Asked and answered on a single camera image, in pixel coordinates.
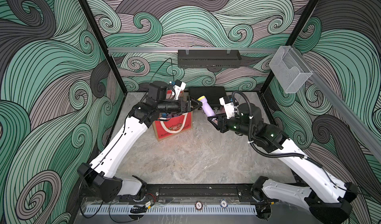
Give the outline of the purple flashlight row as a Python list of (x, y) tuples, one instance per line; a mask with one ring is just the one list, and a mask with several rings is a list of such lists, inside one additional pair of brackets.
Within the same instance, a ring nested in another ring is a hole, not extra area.
[(209, 105), (208, 100), (205, 96), (199, 97), (198, 101), (200, 101), (202, 103), (201, 108), (204, 111), (204, 113), (207, 115), (207, 117), (215, 116), (215, 112), (214, 112), (213, 108)]

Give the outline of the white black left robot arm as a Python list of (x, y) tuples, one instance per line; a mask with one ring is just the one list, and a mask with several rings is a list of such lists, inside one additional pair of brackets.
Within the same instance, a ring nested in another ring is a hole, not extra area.
[(122, 128), (106, 148), (90, 163), (77, 169), (83, 182), (103, 202), (109, 203), (118, 195), (144, 196), (143, 181), (137, 177), (121, 179), (115, 176), (119, 165), (135, 142), (155, 121), (171, 118), (197, 110), (202, 102), (180, 96), (186, 84), (179, 80), (165, 83), (154, 81), (149, 84), (147, 95), (135, 104), (125, 118)]

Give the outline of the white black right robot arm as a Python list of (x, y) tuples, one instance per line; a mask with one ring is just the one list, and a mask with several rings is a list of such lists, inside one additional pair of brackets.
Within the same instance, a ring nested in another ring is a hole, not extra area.
[(349, 219), (357, 198), (358, 188), (343, 182), (327, 172), (323, 165), (298, 148), (280, 128), (267, 124), (261, 109), (251, 103), (240, 91), (219, 99), (224, 112), (216, 114), (206, 98), (198, 99), (208, 121), (221, 133), (232, 131), (248, 138), (248, 144), (259, 155), (279, 159), (304, 184), (286, 184), (261, 176), (252, 186), (253, 198), (258, 204), (257, 214), (270, 214), (269, 206), (283, 201), (309, 211), (323, 224), (342, 224)]

